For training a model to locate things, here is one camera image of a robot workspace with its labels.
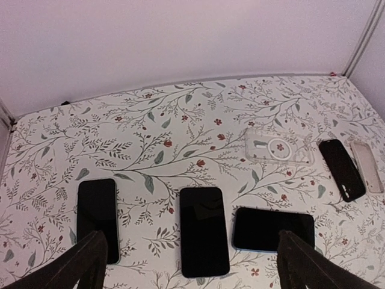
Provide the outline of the black phone case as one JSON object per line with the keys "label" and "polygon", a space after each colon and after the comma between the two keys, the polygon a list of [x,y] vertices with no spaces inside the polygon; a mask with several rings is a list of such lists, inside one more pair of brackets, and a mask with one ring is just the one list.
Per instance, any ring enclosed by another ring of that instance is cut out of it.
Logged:
{"label": "black phone case", "polygon": [[338,139],[324,140],[318,145],[320,153],[345,202],[366,194],[366,188],[344,145]]}

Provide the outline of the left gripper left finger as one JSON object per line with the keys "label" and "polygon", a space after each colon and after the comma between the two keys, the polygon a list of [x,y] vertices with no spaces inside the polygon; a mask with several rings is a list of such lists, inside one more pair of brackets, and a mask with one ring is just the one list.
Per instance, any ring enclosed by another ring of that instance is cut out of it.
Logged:
{"label": "left gripper left finger", "polygon": [[108,243],[102,231],[93,231],[59,258],[7,288],[102,288]]}

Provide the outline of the transparent magsafe phone case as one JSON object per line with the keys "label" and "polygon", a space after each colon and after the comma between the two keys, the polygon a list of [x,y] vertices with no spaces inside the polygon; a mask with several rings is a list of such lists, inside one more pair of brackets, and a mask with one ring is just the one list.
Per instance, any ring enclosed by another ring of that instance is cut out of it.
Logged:
{"label": "transparent magsafe phone case", "polygon": [[311,166],[315,161],[305,136],[256,128],[245,130],[245,156],[253,163],[264,161],[290,166]]}

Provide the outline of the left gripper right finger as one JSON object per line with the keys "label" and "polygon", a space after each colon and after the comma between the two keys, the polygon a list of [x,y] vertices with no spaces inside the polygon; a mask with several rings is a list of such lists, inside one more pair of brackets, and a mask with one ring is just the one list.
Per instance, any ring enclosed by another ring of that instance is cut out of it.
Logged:
{"label": "left gripper right finger", "polygon": [[291,231],[279,232],[277,270],[280,287],[285,289],[376,288],[323,257]]}

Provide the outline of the white clear phone case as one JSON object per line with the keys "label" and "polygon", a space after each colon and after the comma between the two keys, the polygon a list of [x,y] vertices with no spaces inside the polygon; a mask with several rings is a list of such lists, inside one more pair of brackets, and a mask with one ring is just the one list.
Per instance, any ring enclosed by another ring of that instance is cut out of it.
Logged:
{"label": "white clear phone case", "polygon": [[377,162],[367,143],[352,141],[350,147],[357,163],[366,191],[374,194],[384,193],[384,185],[378,173]]}

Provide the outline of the dark teal phone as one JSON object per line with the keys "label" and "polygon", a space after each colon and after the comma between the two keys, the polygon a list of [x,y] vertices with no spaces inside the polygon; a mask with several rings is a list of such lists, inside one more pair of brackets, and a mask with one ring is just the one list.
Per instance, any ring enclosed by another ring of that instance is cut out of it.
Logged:
{"label": "dark teal phone", "polygon": [[112,178],[83,181],[78,187],[76,240],[102,231],[108,245],[108,264],[120,261],[117,186]]}

